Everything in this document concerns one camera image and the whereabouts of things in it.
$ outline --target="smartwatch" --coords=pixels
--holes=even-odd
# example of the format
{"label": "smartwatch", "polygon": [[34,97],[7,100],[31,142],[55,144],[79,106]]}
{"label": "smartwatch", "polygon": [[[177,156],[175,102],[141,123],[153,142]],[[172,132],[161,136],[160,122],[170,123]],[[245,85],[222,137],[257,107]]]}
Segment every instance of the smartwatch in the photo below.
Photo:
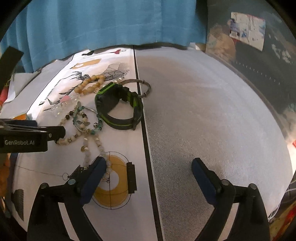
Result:
{"label": "smartwatch", "polygon": [[[117,105],[119,100],[129,102],[133,107],[133,117],[130,119],[116,119],[108,113]],[[95,96],[95,105],[98,115],[107,125],[118,130],[136,129],[143,116],[143,103],[136,92],[130,92],[129,88],[110,82],[99,90]]]}

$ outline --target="blue curtain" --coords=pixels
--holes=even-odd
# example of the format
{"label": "blue curtain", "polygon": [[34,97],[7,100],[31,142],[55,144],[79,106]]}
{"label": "blue curtain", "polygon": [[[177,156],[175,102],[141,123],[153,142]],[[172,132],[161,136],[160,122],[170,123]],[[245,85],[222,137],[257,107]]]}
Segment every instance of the blue curtain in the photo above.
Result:
{"label": "blue curtain", "polygon": [[33,0],[0,43],[24,52],[21,65],[33,72],[83,49],[169,42],[205,43],[206,0]]}

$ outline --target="beaded bracelet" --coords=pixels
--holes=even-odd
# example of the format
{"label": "beaded bracelet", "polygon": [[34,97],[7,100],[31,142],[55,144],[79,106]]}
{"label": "beaded bracelet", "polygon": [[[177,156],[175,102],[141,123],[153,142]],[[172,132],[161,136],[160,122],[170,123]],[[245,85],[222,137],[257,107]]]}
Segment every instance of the beaded bracelet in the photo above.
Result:
{"label": "beaded bracelet", "polygon": [[[84,109],[94,112],[98,118],[98,123],[94,123],[94,129],[92,130],[90,128],[86,128],[86,126],[88,126],[90,123],[88,122],[87,115],[81,112]],[[78,120],[78,115],[82,116],[82,121]],[[94,109],[85,107],[81,105],[80,101],[78,101],[73,112],[73,125],[83,133],[94,135],[98,131],[102,130],[103,120],[100,118],[100,116]]]}
{"label": "beaded bracelet", "polygon": [[[84,89],[90,82],[96,81],[98,82],[87,89]],[[84,94],[87,95],[92,93],[95,89],[99,88],[105,81],[105,76],[103,74],[93,75],[92,77],[85,79],[80,85],[74,88],[74,92],[77,94]]]}
{"label": "beaded bracelet", "polygon": [[[94,123],[94,129],[85,129],[85,127],[87,125],[89,125],[90,123],[88,122],[87,119],[87,115],[85,113],[82,112],[82,110],[87,109],[90,110],[92,112],[94,112],[96,114],[96,116],[98,117],[98,123]],[[84,158],[84,164],[83,166],[85,168],[88,167],[89,162],[90,162],[90,151],[88,148],[88,137],[87,135],[91,135],[100,151],[100,155],[102,157],[104,157],[104,159],[106,160],[106,172],[103,175],[102,180],[108,179],[110,177],[110,173],[112,172],[112,162],[108,159],[108,156],[106,155],[106,152],[104,150],[104,147],[102,146],[102,143],[99,139],[98,136],[98,131],[102,130],[102,124],[103,121],[102,119],[99,117],[99,115],[97,114],[97,112],[89,107],[85,107],[82,106],[80,101],[77,102],[77,105],[75,106],[73,111],[70,111],[64,119],[62,119],[62,121],[60,122],[60,125],[64,124],[66,120],[69,120],[70,117],[73,117],[73,125],[77,128],[76,131],[76,135],[71,136],[70,138],[66,138],[66,139],[59,139],[58,141],[56,141],[56,144],[59,145],[67,145],[69,143],[71,143],[72,141],[75,141],[79,136],[81,136],[82,133],[84,133],[84,140],[83,140],[83,146],[81,147],[80,151],[83,152],[85,154],[85,158]]]}

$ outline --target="orange fabric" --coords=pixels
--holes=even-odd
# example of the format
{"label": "orange fabric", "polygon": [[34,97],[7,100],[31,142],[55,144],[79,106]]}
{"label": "orange fabric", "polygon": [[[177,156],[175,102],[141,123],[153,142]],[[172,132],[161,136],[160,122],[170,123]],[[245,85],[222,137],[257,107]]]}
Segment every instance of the orange fabric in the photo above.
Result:
{"label": "orange fabric", "polygon": [[19,115],[17,117],[14,117],[13,119],[14,120],[26,120],[27,119],[27,114]]}
{"label": "orange fabric", "polygon": [[4,165],[0,167],[0,197],[4,197],[7,192],[7,178],[9,176],[9,167],[10,160],[7,155]]}

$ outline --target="silver bangle bracelet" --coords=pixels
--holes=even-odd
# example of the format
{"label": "silver bangle bracelet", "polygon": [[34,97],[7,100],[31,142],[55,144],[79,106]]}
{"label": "silver bangle bracelet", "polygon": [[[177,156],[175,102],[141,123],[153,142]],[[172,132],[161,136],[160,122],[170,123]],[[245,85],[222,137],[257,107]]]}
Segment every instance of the silver bangle bracelet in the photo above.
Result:
{"label": "silver bangle bracelet", "polygon": [[[93,113],[95,113],[96,114],[96,116],[97,116],[97,111],[96,110],[94,110],[94,109],[92,109],[92,108],[89,108],[89,107],[86,107],[86,106],[84,106],[84,109],[86,109],[86,110],[90,110],[90,111],[92,111]],[[78,126],[77,126],[77,124],[76,125],[74,125],[75,127],[76,127],[76,129],[77,130],[79,130],[80,132],[82,132],[82,133],[87,133],[87,131],[86,130],[83,130],[83,129],[81,129],[81,128],[79,128]]]}
{"label": "silver bangle bracelet", "polygon": [[140,98],[147,97],[147,95],[151,91],[151,85],[144,80],[129,79],[129,80],[123,80],[123,81],[119,82],[120,85],[125,85],[128,83],[141,83],[141,84],[146,85],[148,87],[148,90],[146,92],[144,92],[142,95],[139,95]]}

